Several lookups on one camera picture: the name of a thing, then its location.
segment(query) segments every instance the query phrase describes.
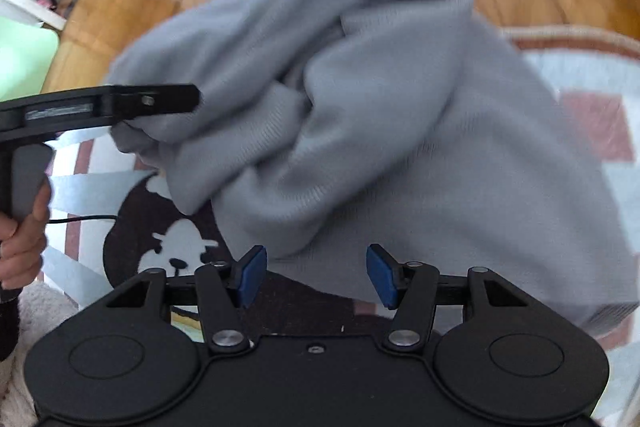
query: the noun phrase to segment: gray cloth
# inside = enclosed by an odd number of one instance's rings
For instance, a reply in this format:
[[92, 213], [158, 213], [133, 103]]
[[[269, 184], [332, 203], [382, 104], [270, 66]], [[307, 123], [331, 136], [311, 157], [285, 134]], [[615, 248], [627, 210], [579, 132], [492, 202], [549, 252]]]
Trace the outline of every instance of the gray cloth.
[[113, 84], [192, 82], [193, 114], [112, 130], [211, 198], [236, 257], [377, 300], [369, 243], [463, 275], [487, 266], [585, 323], [634, 303], [635, 267], [600, 168], [473, 0], [211, 0], [153, 29]]

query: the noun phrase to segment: bear nose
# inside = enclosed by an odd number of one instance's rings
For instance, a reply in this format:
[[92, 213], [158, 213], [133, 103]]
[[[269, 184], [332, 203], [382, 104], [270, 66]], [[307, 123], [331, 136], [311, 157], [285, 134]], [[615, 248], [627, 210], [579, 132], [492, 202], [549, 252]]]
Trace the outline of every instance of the bear nose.
[[187, 263], [185, 263], [185, 261], [182, 259], [176, 259], [175, 257], [169, 259], [169, 264], [178, 270], [184, 270], [187, 268]]

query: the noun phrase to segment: green chair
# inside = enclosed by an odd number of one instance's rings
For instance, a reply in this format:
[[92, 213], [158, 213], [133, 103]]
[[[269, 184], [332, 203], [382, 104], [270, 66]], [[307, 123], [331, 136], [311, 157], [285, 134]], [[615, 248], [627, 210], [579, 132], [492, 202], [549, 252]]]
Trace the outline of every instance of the green chair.
[[0, 17], [0, 102], [38, 94], [57, 49], [53, 30]]

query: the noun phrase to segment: silver bolt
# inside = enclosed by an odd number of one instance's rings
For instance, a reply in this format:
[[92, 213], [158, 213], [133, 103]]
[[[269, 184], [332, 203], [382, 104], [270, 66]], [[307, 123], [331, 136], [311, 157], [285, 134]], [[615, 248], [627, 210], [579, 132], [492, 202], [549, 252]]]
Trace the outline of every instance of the silver bolt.
[[394, 346], [409, 347], [420, 342], [420, 335], [412, 330], [396, 330], [389, 333], [388, 339]]
[[244, 341], [244, 335], [236, 330], [221, 330], [213, 335], [213, 343], [220, 347], [234, 347]]

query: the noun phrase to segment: screw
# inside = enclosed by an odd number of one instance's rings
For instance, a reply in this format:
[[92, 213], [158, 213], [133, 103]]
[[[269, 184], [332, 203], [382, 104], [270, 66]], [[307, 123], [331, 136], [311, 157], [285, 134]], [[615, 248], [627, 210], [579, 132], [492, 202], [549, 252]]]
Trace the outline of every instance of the screw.
[[236, 330], [221, 330], [213, 335], [213, 343], [220, 347], [234, 347], [244, 341], [244, 335]]
[[389, 333], [388, 339], [394, 346], [409, 347], [420, 342], [420, 335], [412, 330], [396, 330]]
[[322, 355], [322, 353], [324, 353], [324, 346], [321, 346], [320, 344], [313, 344], [312, 346], [307, 347], [306, 350], [312, 355]]

